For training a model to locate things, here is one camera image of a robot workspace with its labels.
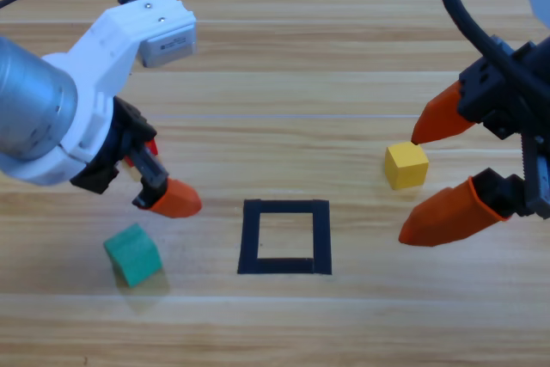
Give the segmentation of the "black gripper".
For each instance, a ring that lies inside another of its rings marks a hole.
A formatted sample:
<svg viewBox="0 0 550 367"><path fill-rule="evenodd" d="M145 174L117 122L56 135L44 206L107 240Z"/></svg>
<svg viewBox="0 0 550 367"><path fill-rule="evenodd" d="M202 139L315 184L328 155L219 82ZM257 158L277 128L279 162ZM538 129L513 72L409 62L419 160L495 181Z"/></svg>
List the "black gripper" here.
<svg viewBox="0 0 550 367"><path fill-rule="evenodd" d="M415 206L399 242L435 247L464 240L517 214L549 218L549 100L527 98L487 58L480 58L426 105L411 142L426 144L482 124L501 140L521 136L522 172L488 168Z"/></svg>
<svg viewBox="0 0 550 367"><path fill-rule="evenodd" d="M141 174L142 191L132 203L169 218L198 214L202 201L197 191L179 180L168 178L167 170L148 146L156 136L139 110L116 97L107 137L94 159L70 180L74 187L102 194L119 174L118 164L128 158Z"/></svg>

